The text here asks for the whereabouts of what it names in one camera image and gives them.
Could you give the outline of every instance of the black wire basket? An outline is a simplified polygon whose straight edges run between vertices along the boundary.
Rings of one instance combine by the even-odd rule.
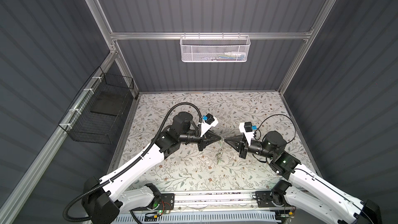
[[[70,121],[59,126],[74,141],[117,143],[134,100],[133,88],[131,77],[103,73],[91,89],[84,89],[86,95],[77,109],[72,109]]]

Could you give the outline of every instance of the wire mesh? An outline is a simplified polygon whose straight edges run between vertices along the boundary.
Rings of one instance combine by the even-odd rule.
[[[240,39],[185,39],[181,36],[183,62],[245,62],[249,36]]]
[[[74,141],[118,142],[134,99],[132,90],[132,78],[103,73],[92,88],[83,90],[82,102],[60,126]]]

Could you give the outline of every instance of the white arm casing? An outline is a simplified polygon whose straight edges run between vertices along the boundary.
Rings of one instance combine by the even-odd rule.
[[[148,151],[148,153],[137,162],[131,169],[127,172],[119,176],[115,181],[108,183],[103,187],[105,192],[110,191],[111,195],[109,196],[112,201],[116,201],[120,195],[133,183],[135,182],[144,172],[149,170],[151,167],[157,165],[161,161],[164,160],[164,155],[161,153],[160,148],[154,144],[152,148]],[[100,178],[101,182],[105,182],[109,180],[111,177],[116,175],[118,172],[122,171],[129,164],[134,162],[144,151],[138,153],[135,157],[130,159],[130,161],[123,164],[117,170],[109,173]]]
[[[294,186],[308,190],[321,202],[329,206],[330,209],[332,209],[338,216],[340,216],[340,219],[344,220],[345,222],[352,223],[356,220],[354,214],[359,214],[361,210],[358,208],[363,207],[360,199],[343,192],[342,190],[323,180],[321,177],[315,175],[315,173],[313,173],[304,164],[298,164],[294,170],[295,172],[291,173],[289,176],[289,180]]]
[[[147,186],[128,192],[123,192],[118,199],[119,202],[123,202],[122,207],[119,209],[120,213],[126,214],[129,213],[131,209],[146,207],[151,203],[153,198],[153,192]]]
[[[328,224],[338,224],[337,221],[341,219],[329,206],[294,186],[287,188],[285,200]]]
[[[218,124],[218,119],[216,117],[213,117],[213,118],[214,118],[214,121],[211,124],[208,124],[204,120],[202,120],[200,137],[203,137],[203,135],[208,130],[210,130],[211,127],[215,127]]]
[[[248,141],[248,143],[250,145],[251,144],[251,139],[254,138],[254,131],[246,132],[244,126],[245,126],[245,123],[240,123],[239,124],[239,131],[243,132],[243,134],[246,137],[246,140]]]

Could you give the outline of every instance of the black cable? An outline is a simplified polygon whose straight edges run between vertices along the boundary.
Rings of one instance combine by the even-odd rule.
[[[267,119],[269,119],[270,117],[278,116],[278,115],[285,116],[286,118],[288,118],[288,119],[290,120],[290,122],[292,122],[292,125],[293,125],[293,127],[294,127],[294,129],[295,129],[295,134],[294,134],[292,140],[286,143],[286,144],[289,144],[290,142],[292,142],[292,141],[296,138],[297,130],[296,130],[296,126],[295,126],[295,124],[293,123],[292,119],[291,119],[289,116],[284,115],[284,114],[274,114],[274,115],[271,115],[271,116],[267,117],[265,120],[263,120],[263,122],[261,122],[261,124],[259,125],[259,127],[257,128],[257,130],[254,131],[254,134],[256,134],[257,131],[260,132],[260,127],[261,127],[261,125],[262,125]]]
[[[302,169],[294,169],[294,170],[301,170],[302,172],[305,172],[307,175],[309,175],[310,177],[312,177],[314,179],[314,176],[311,175],[310,173],[306,172],[305,170]],[[343,195],[341,195],[339,192],[335,191],[334,189],[332,189],[331,187],[327,186],[325,183],[323,183],[322,181],[318,180],[317,178],[315,178],[315,180],[317,180],[318,182],[320,182],[321,184],[325,185],[326,187],[328,187],[331,191],[335,192],[336,194],[338,194],[339,196],[341,196],[344,200],[351,202],[349,199],[345,198]],[[362,213],[364,213],[366,215],[366,217],[369,219],[369,221],[371,221],[372,224],[373,221],[369,218],[369,216],[362,211],[362,209],[360,209],[357,205],[355,205],[354,203],[352,203],[352,205],[354,205],[357,209],[359,209]]]
[[[151,218],[155,218],[155,215],[157,215],[157,211],[156,212],[151,212],[151,213],[146,213],[144,215],[144,221],[150,220]]]
[[[135,214],[132,210],[130,210],[130,214],[131,214],[132,218],[135,220],[135,222],[137,222],[137,224],[142,224],[142,222],[140,222],[140,220],[135,216]]]
[[[258,137],[258,139],[256,138],[256,136],[254,136],[254,139],[256,140],[256,141],[259,141],[260,140],[260,138],[261,138],[261,131],[260,130],[258,130],[259,132],[260,132],[260,137]]]
[[[258,162],[261,162],[261,163],[268,163],[268,161],[267,161],[267,158],[266,158],[266,160],[265,161],[261,161],[260,159],[258,159],[258,158],[256,158],[257,159],[257,161]]]
[[[120,176],[121,176],[122,174],[124,174],[126,171],[128,171],[129,169],[131,169],[131,167],[133,167],[134,165],[136,165],[137,162],[139,162],[139,161],[149,152],[149,150],[152,148],[152,146],[153,146],[153,145],[155,144],[155,142],[158,140],[158,138],[159,138],[159,136],[160,136],[160,133],[162,132],[162,128],[164,127],[164,124],[166,123],[167,118],[169,117],[169,115],[172,113],[172,111],[173,111],[176,107],[181,106],[181,105],[189,105],[189,106],[192,106],[193,108],[195,108],[195,110],[198,112],[198,115],[199,115],[199,123],[202,122],[202,114],[201,114],[199,108],[198,108],[197,106],[195,106],[194,104],[192,104],[192,103],[190,103],[190,102],[181,102],[181,103],[178,103],[178,104],[172,106],[172,107],[170,108],[170,110],[166,113],[166,116],[164,117],[163,122],[162,122],[162,124],[160,125],[160,127],[159,127],[159,129],[158,129],[158,132],[156,133],[154,139],[153,139],[152,142],[149,144],[149,146],[142,152],[141,156],[138,157],[136,160],[134,160],[131,164],[129,164],[129,166],[127,166],[127,167],[126,167],[125,169],[123,169],[121,172],[119,172],[119,173],[117,173],[116,175],[114,175],[113,177],[111,177],[109,180],[107,180],[107,181],[105,181],[105,182],[103,182],[103,183],[101,183],[101,184],[99,184],[99,185],[97,185],[97,186],[91,188],[91,189],[88,190],[87,192],[84,192],[83,194],[81,194],[81,195],[79,195],[78,197],[76,197],[75,199],[73,199],[73,200],[65,207],[65,209],[64,209],[64,211],[63,211],[63,213],[62,213],[62,216],[64,217],[64,219],[65,219],[66,221],[69,221],[69,222],[84,222],[84,221],[90,220],[90,219],[91,219],[90,217],[71,217],[71,216],[68,215],[68,211],[69,211],[69,209],[70,209],[76,202],[78,202],[79,200],[81,200],[83,197],[92,194],[93,192],[95,192],[95,191],[97,191],[98,189],[104,187],[105,185],[107,185],[107,184],[110,183],[111,181],[113,182],[116,178],[120,177]],[[197,130],[197,132],[196,132],[196,137],[200,137],[201,130],[202,130],[201,124],[199,124],[199,128],[198,128],[198,130]]]

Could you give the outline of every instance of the red wire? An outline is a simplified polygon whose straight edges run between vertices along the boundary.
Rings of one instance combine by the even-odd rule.
[[[163,215],[163,212],[164,212],[164,202],[162,201],[162,203],[163,203],[163,210],[162,210],[162,214],[161,215]]]
[[[168,202],[166,202],[166,204],[168,204],[170,206],[170,210],[172,210],[172,206]]]

